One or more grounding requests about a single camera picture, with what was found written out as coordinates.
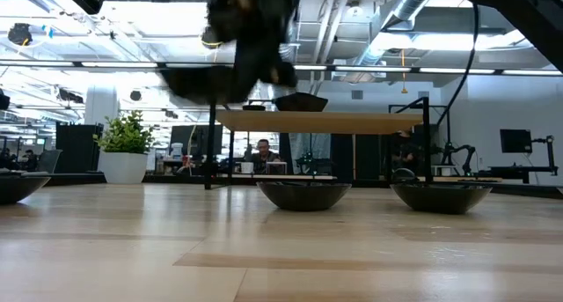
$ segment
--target black cable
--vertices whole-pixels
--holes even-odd
[[[454,96],[451,97],[450,103],[448,103],[448,106],[443,111],[442,116],[440,116],[440,119],[438,120],[438,123],[436,124],[436,129],[440,128],[440,123],[442,123],[444,117],[448,114],[448,112],[451,109],[451,106],[456,101],[457,95],[459,94],[459,92],[461,92],[461,89],[464,87],[465,81],[467,80],[467,77],[469,76],[469,71],[470,71],[470,69],[472,68],[472,65],[473,65],[473,59],[475,58],[475,47],[477,46],[477,38],[479,37],[479,27],[480,27],[479,6],[475,3],[473,3],[473,19],[474,19],[473,48],[472,48],[472,51],[469,54],[469,60],[467,61],[467,67],[465,68],[465,73],[462,76],[461,81],[459,81],[459,86],[457,87],[456,91],[454,92]]]

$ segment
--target shelf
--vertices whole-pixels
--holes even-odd
[[[422,114],[218,111],[233,131],[385,135],[422,123]]]

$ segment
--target ceiling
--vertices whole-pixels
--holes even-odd
[[[201,44],[200,36],[206,25],[206,1],[156,4],[150,0],[106,0],[98,15],[88,16],[71,0],[0,0],[3,6],[0,9],[0,59],[231,63],[233,46],[209,50]],[[343,0],[346,6],[339,8],[340,0],[334,0],[333,6],[328,6],[327,1],[330,0],[301,1],[289,44],[290,48],[295,48],[294,63],[350,63],[375,38],[371,24],[378,11],[393,2]],[[470,7],[466,0],[430,0],[417,16],[408,43],[401,42],[404,41],[404,37],[400,37],[402,33],[377,36],[378,47],[387,50],[380,64],[464,67],[472,45]],[[319,38],[326,13],[328,26],[325,36]],[[481,18],[484,34],[479,36],[479,41],[483,38],[484,46],[493,43],[493,49],[480,48],[473,68],[538,69],[549,64],[500,13],[482,7]],[[15,23],[31,25],[33,41],[30,46],[20,47],[8,40],[7,34]],[[315,58],[318,45],[325,52],[318,52]],[[310,74],[302,72],[300,78],[309,80]],[[331,75],[315,78],[333,83]],[[145,119],[149,121],[170,122],[164,118],[161,110],[164,107],[179,112],[179,118],[172,122],[207,121],[206,107],[171,99],[158,75],[151,71],[116,73],[0,67],[0,87],[15,105],[24,106],[24,109],[12,109],[4,119],[14,123],[79,122],[84,117],[84,106],[73,104],[75,109],[41,107],[67,106],[69,103],[56,95],[60,89],[85,98],[88,87],[100,79],[118,85],[122,108],[147,109]],[[402,79],[401,74],[387,74],[378,76],[375,82],[392,85]],[[445,83],[443,77],[431,74],[409,75],[407,80]],[[141,101],[129,98],[133,90],[143,93]],[[258,85],[253,96],[269,98],[272,92],[267,85]]]

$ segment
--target black metal stand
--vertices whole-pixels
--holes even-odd
[[[432,138],[430,134],[430,100],[428,97],[421,97],[416,101],[407,105],[389,105],[389,113],[392,114],[393,107],[401,107],[394,114],[400,114],[407,109],[422,109],[422,132],[423,132],[423,148],[424,148],[424,181],[425,183],[432,183],[434,177],[432,175],[432,151],[430,150],[432,144]],[[450,133],[450,118],[448,118],[448,134]],[[387,136],[387,153],[385,154],[385,167],[386,167],[386,179],[387,182],[391,184],[392,177],[392,166],[391,166],[391,136]]]
[[[209,105],[209,133],[208,133],[208,151],[205,159],[205,189],[210,190],[213,183],[213,148],[215,146],[215,119],[216,104]]]

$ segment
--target workstation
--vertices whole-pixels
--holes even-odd
[[[558,0],[0,1],[0,300],[563,299]]]

